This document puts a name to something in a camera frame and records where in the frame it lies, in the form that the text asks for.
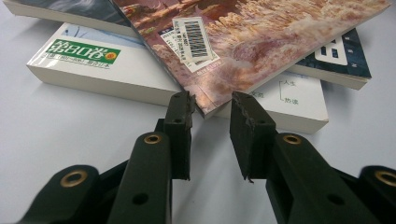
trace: stack of books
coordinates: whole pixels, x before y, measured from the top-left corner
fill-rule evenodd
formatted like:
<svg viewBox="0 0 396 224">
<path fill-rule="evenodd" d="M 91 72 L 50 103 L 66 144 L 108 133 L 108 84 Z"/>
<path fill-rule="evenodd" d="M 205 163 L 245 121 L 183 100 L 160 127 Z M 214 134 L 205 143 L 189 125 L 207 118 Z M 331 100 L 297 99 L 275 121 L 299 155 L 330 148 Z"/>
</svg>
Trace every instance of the stack of books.
<svg viewBox="0 0 396 224">
<path fill-rule="evenodd" d="M 245 91 L 278 128 L 301 133 L 329 121 L 320 80 L 359 90 L 371 78 L 354 27 L 389 6 L 379 0 L 3 2 L 16 15 L 74 23 L 64 23 L 28 62 L 43 82 L 156 105 L 184 89 L 196 95 L 204 118 L 228 118 L 231 92 Z"/>
</svg>

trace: book cover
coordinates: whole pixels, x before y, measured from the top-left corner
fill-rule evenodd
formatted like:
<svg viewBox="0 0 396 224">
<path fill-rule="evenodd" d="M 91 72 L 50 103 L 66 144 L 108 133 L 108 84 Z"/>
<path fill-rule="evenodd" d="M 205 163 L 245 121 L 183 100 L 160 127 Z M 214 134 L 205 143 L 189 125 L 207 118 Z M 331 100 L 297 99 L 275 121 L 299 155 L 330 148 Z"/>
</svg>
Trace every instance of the book cover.
<svg viewBox="0 0 396 224">
<path fill-rule="evenodd" d="M 136 37 L 108 0 L 3 0 L 15 15 L 65 21 Z"/>
<path fill-rule="evenodd" d="M 233 91 L 253 91 L 389 6 L 385 0 L 112 1 L 168 73 L 196 95 L 205 117 Z M 208 61 L 195 60 L 204 54 Z"/>
<path fill-rule="evenodd" d="M 141 40 L 68 23 L 27 66 L 49 84 L 155 105 L 168 105 L 170 97 L 181 91 Z M 316 78 L 285 72 L 251 94 L 278 128 L 314 133 L 329 120 Z M 217 116 L 228 118 L 230 112 L 227 105 Z"/>
<path fill-rule="evenodd" d="M 288 71 L 355 90 L 361 89 L 372 77 L 356 29 L 308 55 Z"/>
</svg>

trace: white background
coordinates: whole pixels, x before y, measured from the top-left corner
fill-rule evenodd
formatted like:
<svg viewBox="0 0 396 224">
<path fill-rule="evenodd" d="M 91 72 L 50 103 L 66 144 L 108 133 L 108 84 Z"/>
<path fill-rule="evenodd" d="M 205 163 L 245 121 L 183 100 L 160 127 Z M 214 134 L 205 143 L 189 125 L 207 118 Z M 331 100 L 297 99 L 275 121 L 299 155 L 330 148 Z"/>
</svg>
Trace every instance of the white background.
<svg viewBox="0 0 396 224">
<path fill-rule="evenodd" d="M 39 81 L 25 64 L 60 25 L 15 17 L 0 3 L 0 223 L 21 219 L 65 167 L 89 164 L 102 173 L 127 160 L 135 139 L 165 116 L 164 106 Z M 322 83 L 330 122 L 304 135 L 331 166 L 354 176 L 366 165 L 396 169 L 396 6 L 358 32 L 373 79 L 360 91 Z M 173 195 L 176 224 L 276 223 L 265 181 L 241 176 L 228 119 L 194 114 L 191 181 L 174 181 Z"/>
</svg>

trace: white table surface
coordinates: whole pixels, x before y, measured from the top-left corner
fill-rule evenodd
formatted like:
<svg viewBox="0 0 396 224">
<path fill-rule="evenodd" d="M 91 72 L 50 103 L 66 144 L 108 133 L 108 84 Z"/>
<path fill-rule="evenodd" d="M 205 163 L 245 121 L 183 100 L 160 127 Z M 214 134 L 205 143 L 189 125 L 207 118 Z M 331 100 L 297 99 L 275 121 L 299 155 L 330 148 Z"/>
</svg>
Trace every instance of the white table surface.
<svg viewBox="0 0 396 224">
<path fill-rule="evenodd" d="M 303 134 L 325 160 L 357 176 L 396 169 L 396 6 L 358 26 L 373 79 L 360 91 L 322 83 L 330 122 Z M 166 107 L 44 84 L 25 66 L 61 24 L 16 17 L 0 3 L 0 223 L 17 222 L 58 171 L 100 173 L 129 158 Z M 174 181 L 173 223 L 276 223 L 265 181 L 249 184 L 229 120 L 193 116 L 191 181 Z"/>
</svg>

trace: book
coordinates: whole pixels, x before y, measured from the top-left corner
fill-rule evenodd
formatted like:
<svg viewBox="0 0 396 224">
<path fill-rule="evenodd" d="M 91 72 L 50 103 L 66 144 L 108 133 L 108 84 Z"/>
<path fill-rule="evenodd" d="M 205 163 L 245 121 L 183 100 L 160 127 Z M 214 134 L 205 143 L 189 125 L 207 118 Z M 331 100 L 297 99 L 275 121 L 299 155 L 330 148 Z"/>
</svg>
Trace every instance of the book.
<svg viewBox="0 0 396 224">
<path fill-rule="evenodd" d="M 306 56 L 288 71 L 355 90 L 372 78 L 356 29 Z"/>
<path fill-rule="evenodd" d="M 27 66 L 49 84 L 155 105 L 168 105 L 170 97 L 182 90 L 141 40 L 69 23 L 59 28 Z M 251 94 L 278 128 L 314 133 L 328 123 L 318 79 L 286 72 L 276 78 Z M 216 116 L 229 118 L 230 113 L 227 105 Z"/>
<path fill-rule="evenodd" d="M 136 37 L 129 23 L 108 0 L 3 0 L 3 2 L 14 15 L 65 21 Z"/>
<path fill-rule="evenodd" d="M 112 0 L 205 118 L 371 19 L 386 0 Z"/>
</svg>

